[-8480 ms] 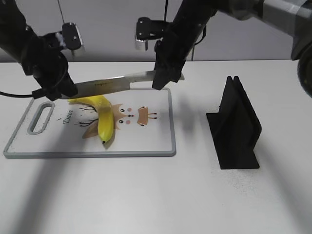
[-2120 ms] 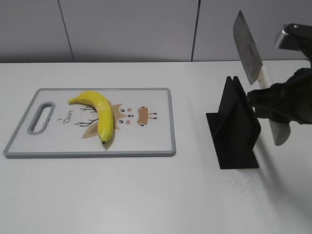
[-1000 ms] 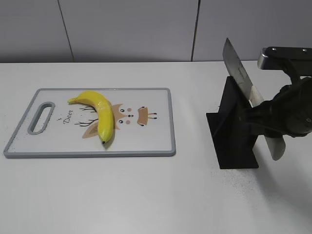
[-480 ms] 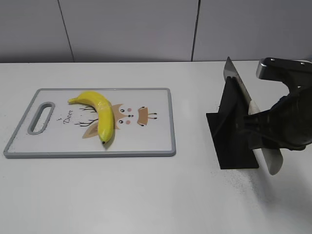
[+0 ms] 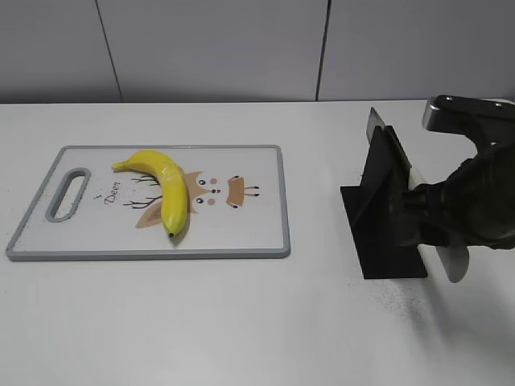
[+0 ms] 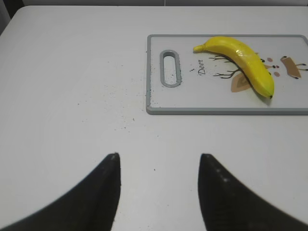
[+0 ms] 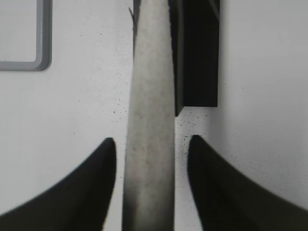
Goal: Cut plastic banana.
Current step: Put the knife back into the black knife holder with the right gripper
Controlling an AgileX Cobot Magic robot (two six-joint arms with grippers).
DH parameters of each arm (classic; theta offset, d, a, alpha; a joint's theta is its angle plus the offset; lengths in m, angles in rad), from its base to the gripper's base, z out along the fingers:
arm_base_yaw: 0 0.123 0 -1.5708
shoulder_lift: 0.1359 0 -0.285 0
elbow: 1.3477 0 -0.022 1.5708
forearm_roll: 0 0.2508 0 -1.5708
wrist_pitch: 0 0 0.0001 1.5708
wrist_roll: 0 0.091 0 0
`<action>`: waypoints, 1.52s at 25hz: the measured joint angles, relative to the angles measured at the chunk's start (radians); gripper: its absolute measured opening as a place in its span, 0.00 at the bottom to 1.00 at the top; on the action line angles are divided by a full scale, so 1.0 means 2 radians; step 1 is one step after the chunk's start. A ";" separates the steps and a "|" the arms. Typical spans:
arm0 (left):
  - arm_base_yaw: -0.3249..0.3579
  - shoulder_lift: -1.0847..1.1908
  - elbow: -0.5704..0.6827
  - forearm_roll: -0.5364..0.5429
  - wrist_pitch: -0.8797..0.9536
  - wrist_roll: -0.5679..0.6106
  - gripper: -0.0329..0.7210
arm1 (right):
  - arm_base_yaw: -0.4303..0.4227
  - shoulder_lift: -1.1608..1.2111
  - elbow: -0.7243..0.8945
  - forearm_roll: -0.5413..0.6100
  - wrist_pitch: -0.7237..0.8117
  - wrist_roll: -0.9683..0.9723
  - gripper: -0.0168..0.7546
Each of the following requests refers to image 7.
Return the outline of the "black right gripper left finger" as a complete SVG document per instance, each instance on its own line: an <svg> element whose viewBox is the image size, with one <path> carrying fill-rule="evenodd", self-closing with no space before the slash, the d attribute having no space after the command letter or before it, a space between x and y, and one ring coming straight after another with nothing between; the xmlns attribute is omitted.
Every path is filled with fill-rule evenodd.
<svg viewBox="0 0 308 231"><path fill-rule="evenodd" d="M105 139L73 172L4 213L2 231L100 231L116 178L116 145Z"/></svg>

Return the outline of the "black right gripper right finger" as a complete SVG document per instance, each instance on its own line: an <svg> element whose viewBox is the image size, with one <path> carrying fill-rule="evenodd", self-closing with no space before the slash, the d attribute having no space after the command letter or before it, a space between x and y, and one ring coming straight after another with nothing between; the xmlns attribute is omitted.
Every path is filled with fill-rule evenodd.
<svg viewBox="0 0 308 231"><path fill-rule="evenodd" d="M262 188L193 135L187 171L205 231L306 231L308 212Z"/></svg>

